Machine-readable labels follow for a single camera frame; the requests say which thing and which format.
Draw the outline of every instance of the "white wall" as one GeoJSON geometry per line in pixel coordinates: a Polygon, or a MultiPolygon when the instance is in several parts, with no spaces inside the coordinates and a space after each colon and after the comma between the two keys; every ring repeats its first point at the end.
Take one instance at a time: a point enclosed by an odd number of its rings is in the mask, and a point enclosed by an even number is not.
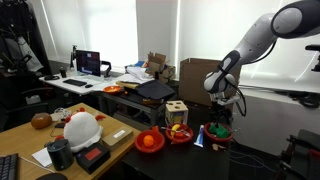
{"type": "Polygon", "coordinates": [[[305,108],[287,96],[256,90],[242,90],[247,101],[247,116],[234,106],[235,139],[243,145],[280,155],[290,135],[300,129],[320,134],[320,109],[305,108]]]}

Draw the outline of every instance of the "computer monitor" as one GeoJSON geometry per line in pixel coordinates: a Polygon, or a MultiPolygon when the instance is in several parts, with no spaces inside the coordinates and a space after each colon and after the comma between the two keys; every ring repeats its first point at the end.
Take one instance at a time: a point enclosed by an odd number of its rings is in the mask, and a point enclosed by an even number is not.
{"type": "Polygon", "coordinates": [[[78,72],[101,76],[99,52],[76,50],[76,63],[78,72]]]}

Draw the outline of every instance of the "keyboard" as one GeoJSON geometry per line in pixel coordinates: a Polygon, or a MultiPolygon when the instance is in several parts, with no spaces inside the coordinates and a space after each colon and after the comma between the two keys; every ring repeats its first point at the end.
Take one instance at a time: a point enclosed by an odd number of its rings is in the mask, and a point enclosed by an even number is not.
{"type": "Polygon", "coordinates": [[[18,179],[18,154],[0,156],[0,179],[18,179]]]}
{"type": "Polygon", "coordinates": [[[67,83],[67,84],[71,84],[71,85],[75,85],[75,86],[79,86],[79,87],[87,84],[86,82],[78,81],[78,80],[74,80],[74,79],[67,79],[62,82],[67,83]]]}

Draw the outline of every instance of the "paper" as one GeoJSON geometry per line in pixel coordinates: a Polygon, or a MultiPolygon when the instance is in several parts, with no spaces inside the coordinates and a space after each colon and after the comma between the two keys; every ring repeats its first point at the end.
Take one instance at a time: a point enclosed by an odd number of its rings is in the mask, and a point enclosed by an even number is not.
{"type": "Polygon", "coordinates": [[[52,164],[50,155],[46,147],[32,154],[32,157],[34,157],[43,167],[49,167],[52,164]]]}
{"type": "Polygon", "coordinates": [[[140,79],[141,81],[147,82],[151,80],[150,77],[148,77],[148,74],[145,73],[146,68],[141,68],[141,67],[127,67],[127,71],[129,74],[132,76],[140,79]]]}

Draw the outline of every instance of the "wooden table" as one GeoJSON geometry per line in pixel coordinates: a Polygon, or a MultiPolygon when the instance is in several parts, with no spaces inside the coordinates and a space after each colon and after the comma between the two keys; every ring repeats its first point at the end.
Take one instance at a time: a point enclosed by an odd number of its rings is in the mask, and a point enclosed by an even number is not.
{"type": "MultiPolygon", "coordinates": [[[[85,108],[87,112],[94,116],[97,114],[103,114],[83,103],[77,104],[68,109],[72,112],[75,112],[76,110],[79,110],[80,107],[85,108]]],[[[107,118],[99,121],[99,124],[103,127],[103,133],[101,137],[107,136],[121,126],[130,127],[133,130],[133,137],[121,147],[111,152],[111,157],[91,175],[85,172],[77,164],[76,160],[74,160],[74,163],[68,169],[57,172],[64,174],[68,177],[68,179],[98,179],[116,162],[118,162],[132,147],[134,147],[134,138],[138,135],[138,133],[140,133],[139,130],[128,126],[110,116],[107,116],[107,118]]],[[[26,123],[14,129],[0,133],[0,155],[19,153],[19,157],[24,157],[38,164],[38,162],[31,155],[43,149],[46,142],[53,141],[55,139],[55,137],[50,136],[54,125],[55,123],[47,128],[36,130],[31,126],[31,123],[26,123]]],[[[62,133],[63,129],[55,128],[52,134],[58,135],[62,133]]],[[[19,159],[19,163],[20,180],[36,179],[42,175],[50,173],[49,171],[37,167],[21,158],[19,159]]]]}

